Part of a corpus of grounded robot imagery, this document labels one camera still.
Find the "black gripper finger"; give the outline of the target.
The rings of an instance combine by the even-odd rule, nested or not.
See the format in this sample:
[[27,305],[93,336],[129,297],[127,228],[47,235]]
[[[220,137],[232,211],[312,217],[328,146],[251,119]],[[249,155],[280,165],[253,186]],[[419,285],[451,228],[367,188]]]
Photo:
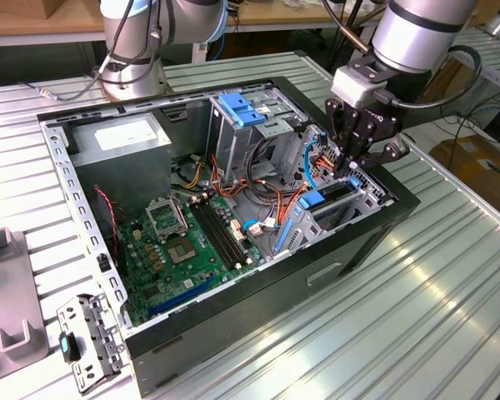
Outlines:
[[376,151],[369,148],[362,152],[349,162],[349,168],[368,169],[382,166],[388,163],[394,163],[409,154],[409,146],[402,139],[393,139],[381,144]]
[[328,137],[339,151],[333,169],[337,175],[345,175],[350,162],[355,157],[357,139],[353,129],[358,123],[358,110],[336,98],[329,98],[325,108],[331,124]]

